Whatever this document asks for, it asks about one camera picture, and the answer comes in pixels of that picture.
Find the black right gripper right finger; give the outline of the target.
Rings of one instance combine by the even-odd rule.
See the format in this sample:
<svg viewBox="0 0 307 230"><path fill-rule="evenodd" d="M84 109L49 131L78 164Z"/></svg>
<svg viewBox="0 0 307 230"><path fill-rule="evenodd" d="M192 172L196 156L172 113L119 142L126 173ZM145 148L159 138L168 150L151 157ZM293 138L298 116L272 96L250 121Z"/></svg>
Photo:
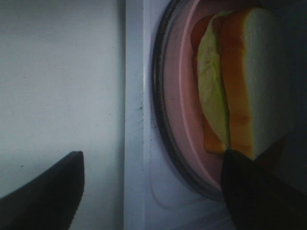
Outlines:
<svg viewBox="0 0 307 230"><path fill-rule="evenodd" d="M238 151L224 155L221 189L238 230L307 228L307 196Z"/></svg>

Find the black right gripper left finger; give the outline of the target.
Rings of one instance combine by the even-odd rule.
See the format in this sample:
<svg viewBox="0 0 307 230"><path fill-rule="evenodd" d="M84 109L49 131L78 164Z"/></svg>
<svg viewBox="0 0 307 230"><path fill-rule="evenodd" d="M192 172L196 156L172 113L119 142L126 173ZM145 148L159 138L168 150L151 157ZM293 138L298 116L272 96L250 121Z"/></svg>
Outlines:
<svg viewBox="0 0 307 230"><path fill-rule="evenodd" d="M0 200L2 230L67 230L84 191L84 156L73 151Z"/></svg>

